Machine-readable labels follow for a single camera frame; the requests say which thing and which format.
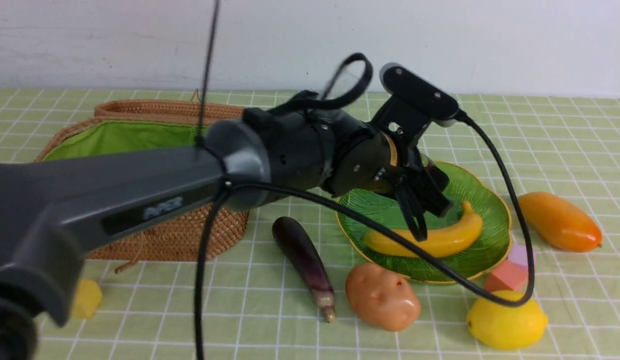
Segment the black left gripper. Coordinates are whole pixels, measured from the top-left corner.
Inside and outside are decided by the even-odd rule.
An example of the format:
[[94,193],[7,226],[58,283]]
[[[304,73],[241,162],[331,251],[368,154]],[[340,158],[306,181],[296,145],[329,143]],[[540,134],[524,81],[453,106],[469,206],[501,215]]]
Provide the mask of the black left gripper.
[[408,162],[403,164],[401,148],[387,133],[381,135],[385,162],[371,180],[370,191],[392,198],[394,186],[394,197],[408,229],[417,242],[423,242],[428,239],[423,209],[443,218],[452,208],[452,200],[444,194],[449,176],[415,146],[408,147]]

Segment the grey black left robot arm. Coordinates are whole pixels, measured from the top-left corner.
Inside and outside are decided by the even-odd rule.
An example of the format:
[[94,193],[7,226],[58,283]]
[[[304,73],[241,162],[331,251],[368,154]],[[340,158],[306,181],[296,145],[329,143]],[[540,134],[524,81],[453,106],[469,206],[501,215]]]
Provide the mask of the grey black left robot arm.
[[31,163],[0,162],[0,360],[30,360],[34,319],[67,323],[84,260],[122,237],[212,203],[245,211],[308,189],[368,189],[423,212],[452,207],[446,175],[415,147],[431,122],[451,126],[456,100],[438,89],[392,90],[371,122],[303,91],[269,110],[211,125],[202,145]]

